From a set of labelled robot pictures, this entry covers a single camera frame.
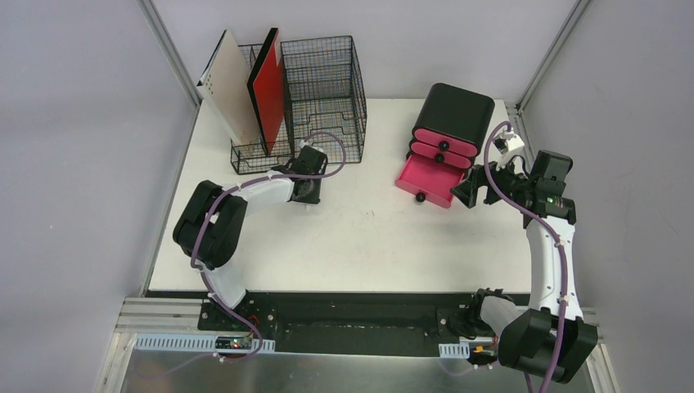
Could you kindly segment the black pink drawer unit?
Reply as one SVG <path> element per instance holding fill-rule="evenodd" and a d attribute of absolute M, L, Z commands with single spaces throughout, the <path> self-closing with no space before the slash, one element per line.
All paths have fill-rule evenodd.
<path fill-rule="evenodd" d="M 433 84 L 421 107 L 396 187 L 448 209 L 451 189 L 480 154 L 492 119 L 493 98 L 450 84 Z"/>

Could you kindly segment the white A4 folder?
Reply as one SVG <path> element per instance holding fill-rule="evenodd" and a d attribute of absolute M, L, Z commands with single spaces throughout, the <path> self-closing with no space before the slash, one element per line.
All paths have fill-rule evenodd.
<path fill-rule="evenodd" d="M 234 145 L 248 145 L 259 138 L 247 88 L 250 72 L 244 52 L 226 29 L 196 86 Z"/>

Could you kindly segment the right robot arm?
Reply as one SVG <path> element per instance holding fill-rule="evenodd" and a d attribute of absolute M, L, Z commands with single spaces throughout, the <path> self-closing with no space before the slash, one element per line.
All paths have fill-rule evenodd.
<path fill-rule="evenodd" d="M 466 207 L 475 206 L 480 187 L 485 204 L 505 201 L 523 214 L 530 245 L 531 290 L 528 308 L 516 310 L 502 290 L 479 289 L 462 311 L 461 334 L 498 338 L 499 363 L 517 371 L 566 384 L 597 344 L 597 328 L 584 320 L 575 290 L 572 246 L 577 214 L 563 196 L 570 157 L 540 151 L 529 174 L 512 163 L 474 165 L 452 193 Z"/>

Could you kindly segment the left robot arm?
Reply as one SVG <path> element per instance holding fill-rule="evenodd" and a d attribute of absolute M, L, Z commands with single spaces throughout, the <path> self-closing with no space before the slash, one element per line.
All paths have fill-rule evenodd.
<path fill-rule="evenodd" d="M 221 304 L 218 319 L 230 331 L 240 331 L 250 319 L 241 302 L 246 285 L 232 265 L 244 220 L 260 210 L 286 202 L 316 205 L 328 163 L 319 147 L 304 146 L 286 165 L 229 189 L 209 180 L 200 182 L 173 229 L 173 241 L 191 258 L 209 290 Z"/>

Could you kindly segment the red A4 folder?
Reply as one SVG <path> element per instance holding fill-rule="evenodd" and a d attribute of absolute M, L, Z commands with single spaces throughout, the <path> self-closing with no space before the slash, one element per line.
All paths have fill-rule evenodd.
<path fill-rule="evenodd" d="M 279 36 L 279 28 L 269 30 L 247 82 L 267 156 L 273 152 L 284 120 L 284 65 Z"/>

